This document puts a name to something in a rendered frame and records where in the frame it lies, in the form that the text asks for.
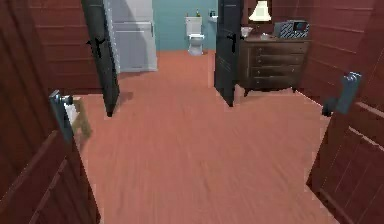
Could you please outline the black room door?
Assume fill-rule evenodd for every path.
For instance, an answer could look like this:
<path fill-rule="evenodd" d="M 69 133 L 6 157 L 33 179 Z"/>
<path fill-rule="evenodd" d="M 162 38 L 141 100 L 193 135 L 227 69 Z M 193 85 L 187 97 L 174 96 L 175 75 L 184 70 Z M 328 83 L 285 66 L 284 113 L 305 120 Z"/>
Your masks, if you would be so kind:
<path fill-rule="evenodd" d="M 229 107 L 234 104 L 237 83 L 239 42 L 244 0 L 218 0 L 214 87 Z M 232 53 L 232 41 L 226 36 L 237 36 L 236 52 Z"/>
<path fill-rule="evenodd" d="M 120 94 L 103 0 L 81 0 L 106 114 L 111 117 Z"/>

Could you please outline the white toilet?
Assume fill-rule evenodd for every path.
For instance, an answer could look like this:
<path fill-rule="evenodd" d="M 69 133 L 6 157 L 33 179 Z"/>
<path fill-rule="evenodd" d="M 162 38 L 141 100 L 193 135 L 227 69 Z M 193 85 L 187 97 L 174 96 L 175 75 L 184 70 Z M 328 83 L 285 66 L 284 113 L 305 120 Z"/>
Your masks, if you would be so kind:
<path fill-rule="evenodd" d="M 189 49 L 188 52 L 193 56 L 203 54 L 203 41 L 205 35 L 202 33 L 202 18 L 201 17 L 186 17 L 186 36 L 188 37 Z"/>

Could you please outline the white room door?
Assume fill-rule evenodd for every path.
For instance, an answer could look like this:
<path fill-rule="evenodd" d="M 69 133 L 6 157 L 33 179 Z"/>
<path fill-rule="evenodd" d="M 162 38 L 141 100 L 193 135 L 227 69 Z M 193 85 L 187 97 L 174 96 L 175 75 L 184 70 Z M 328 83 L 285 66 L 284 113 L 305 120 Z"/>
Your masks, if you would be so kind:
<path fill-rule="evenodd" d="M 104 0 L 118 72 L 156 71 L 153 0 Z"/>

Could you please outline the dark brown chest of drawers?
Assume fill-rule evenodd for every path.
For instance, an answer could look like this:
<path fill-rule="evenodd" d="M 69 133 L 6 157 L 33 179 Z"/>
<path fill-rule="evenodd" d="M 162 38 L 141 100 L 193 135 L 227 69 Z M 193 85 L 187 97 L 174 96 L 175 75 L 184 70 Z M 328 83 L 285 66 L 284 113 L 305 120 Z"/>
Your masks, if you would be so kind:
<path fill-rule="evenodd" d="M 250 91 L 276 91 L 291 88 L 296 92 L 301 79 L 308 39 L 249 36 L 240 42 L 237 84 Z"/>

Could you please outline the tan wooden block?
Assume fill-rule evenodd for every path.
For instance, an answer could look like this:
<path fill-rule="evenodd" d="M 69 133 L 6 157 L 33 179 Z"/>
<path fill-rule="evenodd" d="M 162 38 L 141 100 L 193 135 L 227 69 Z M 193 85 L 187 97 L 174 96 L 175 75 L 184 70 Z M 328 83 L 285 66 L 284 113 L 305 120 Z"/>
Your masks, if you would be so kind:
<path fill-rule="evenodd" d="M 75 96 L 73 98 L 73 103 L 71 105 L 65 104 L 64 107 L 68 115 L 73 133 L 76 133 L 78 130 L 80 130 L 86 138 L 89 138 L 92 133 L 92 129 L 86 116 L 82 98 Z"/>

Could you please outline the cream table lamp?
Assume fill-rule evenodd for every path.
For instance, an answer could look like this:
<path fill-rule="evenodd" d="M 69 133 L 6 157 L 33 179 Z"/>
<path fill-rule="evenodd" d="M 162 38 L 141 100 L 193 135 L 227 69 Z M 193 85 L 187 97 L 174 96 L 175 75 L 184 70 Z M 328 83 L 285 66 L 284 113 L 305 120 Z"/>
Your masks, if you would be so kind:
<path fill-rule="evenodd" d="M 250 11 L 248 21 L 259 31 L 263 25 L 270 24 L 272 21 L 269 9 L 269 0 L 257 0 L 255 7 Z"/>

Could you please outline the grey patterned box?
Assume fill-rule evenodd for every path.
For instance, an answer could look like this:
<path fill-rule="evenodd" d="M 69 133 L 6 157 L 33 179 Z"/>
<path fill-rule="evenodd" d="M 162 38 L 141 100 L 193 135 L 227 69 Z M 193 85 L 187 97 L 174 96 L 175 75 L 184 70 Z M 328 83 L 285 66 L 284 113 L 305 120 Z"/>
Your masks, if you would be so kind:
<path fill-rule="evenodd" d="M 306 38 L 310 24 L 305 20 L 287 20 L 276 22 L 273 35 L 278 38 Z"/>

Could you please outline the red-brown panelled room door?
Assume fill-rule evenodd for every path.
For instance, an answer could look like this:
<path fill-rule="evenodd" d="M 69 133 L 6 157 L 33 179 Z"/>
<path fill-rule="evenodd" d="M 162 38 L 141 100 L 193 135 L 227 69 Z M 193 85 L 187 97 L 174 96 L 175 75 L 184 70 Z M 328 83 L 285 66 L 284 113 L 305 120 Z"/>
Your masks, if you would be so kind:
<path fill-rule="evenodd" d="M 384 224 L 384 0 L 376 0 L 349 72 L 362 78 L 333 112 L 307 186 L 339 224 Z"/>
<path fill-rule="evenodd" d="M 27 0 L 0 0 L 0 224 L 101 224 L 75 140 L 49 102 Z"/>

